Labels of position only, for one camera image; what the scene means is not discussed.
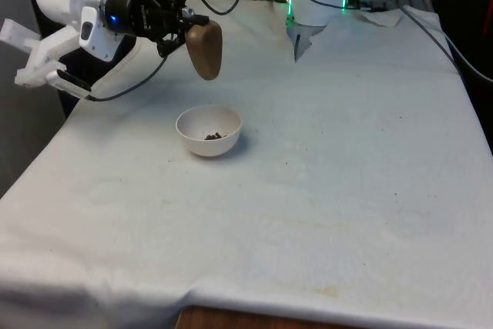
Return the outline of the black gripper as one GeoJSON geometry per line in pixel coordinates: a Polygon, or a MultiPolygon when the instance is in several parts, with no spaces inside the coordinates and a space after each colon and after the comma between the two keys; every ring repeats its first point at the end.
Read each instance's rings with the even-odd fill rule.
{"type": "MultiPolygon", "coordinates": [[[[153,41],[159,56],[169,56],[186,43],[189,25],[208,25],[210,18],[196,14],[186,0],[156,0],[159,14],[166,21],[182,22],[176,30],[159,35],[153,41]]],[[[106,29],[116,34],[152,38],[149,13],[155,0],[101,0],[100,15],[106,29]]]]}

